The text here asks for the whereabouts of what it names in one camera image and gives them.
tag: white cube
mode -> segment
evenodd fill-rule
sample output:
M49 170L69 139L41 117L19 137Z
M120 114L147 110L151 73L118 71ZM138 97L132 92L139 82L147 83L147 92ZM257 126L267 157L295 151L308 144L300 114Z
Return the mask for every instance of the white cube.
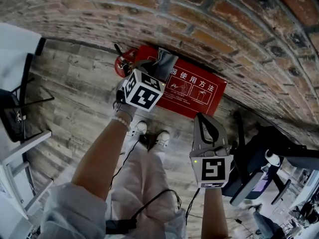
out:
M222 188L229 179L233 156L190 157L199 188Z
M149 112L163 95L165 84L134 69L123 87L127 104Z

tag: hand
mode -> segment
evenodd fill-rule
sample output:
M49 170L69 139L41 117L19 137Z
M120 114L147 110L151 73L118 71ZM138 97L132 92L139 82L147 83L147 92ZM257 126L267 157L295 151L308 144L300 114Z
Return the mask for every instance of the hand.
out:
M124 99L124 89L123 89L123 82L127 80L129 76L122 79L116 86L116 100L113 103L113 109L114 114L118 116L117 114L121 112L120 114L126 113L129 115L129 121L128 123L132 122L135 112L137 110L136 107L131 106L129 104L123 104Z

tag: black chair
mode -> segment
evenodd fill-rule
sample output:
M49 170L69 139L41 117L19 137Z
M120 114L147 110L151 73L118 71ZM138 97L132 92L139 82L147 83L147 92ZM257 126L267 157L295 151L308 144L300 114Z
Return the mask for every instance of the black chair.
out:
M26 83L29 83L33 80L34 78L31 78ZM2 123L8 133L9 138L13 142L27 141L28 139L38 135L36 134L28 138L24 137L24 120L22 115L22 109L30 105L54 100L54 97L47 91L51 98L22 105L20 104L17 98L17 91L20 88L21 86L17 87L11 92L0 89L0 119L2 120Z
M274 181L279 193L272 201L277 203L287 191L291 181L285 184L277 175L277 171L286 158L293 166L319 170L319 151L308 150L304 145L298 145L290 141L274 126L263 127L249 143L245 144L244 128L241 115L234 114L238 125L239 144L233 143L231 154L234 155L231 173L228 183L222 188L224 196L232 197L230 203L237 206L244 199L258 198ZM267 175L262 178L261 170L268 164L267 155L276 154L280 158L280 166L271 165Z

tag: shoe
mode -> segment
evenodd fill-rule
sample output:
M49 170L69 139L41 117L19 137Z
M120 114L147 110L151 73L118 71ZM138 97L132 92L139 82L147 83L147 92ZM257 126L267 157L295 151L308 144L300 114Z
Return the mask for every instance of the shoe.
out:
M263 204L256 205L256 206L255 206L256 212L259 212L259 213L260 213L262 207L263 207Z
M140 136L146 134L146 131L148 130L148 125L144 121L140 121L137 123L137 125L131 129L130 136Z
M252 205L248 208L249 212L252 214L254 212L258 212L260 213L261 208L262 208L263 204L259 204L259 205Z
M169 142L169 132L163 131L156 137L155 145L161 145L163 148L166 148Z

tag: brick wall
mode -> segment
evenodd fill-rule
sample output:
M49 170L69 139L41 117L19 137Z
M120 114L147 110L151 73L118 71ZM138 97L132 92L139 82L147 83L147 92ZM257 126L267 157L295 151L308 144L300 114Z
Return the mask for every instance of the brick wall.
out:
M160 45L211 67L257 111L319 121L317 0L0 0L0 21L106 47Z

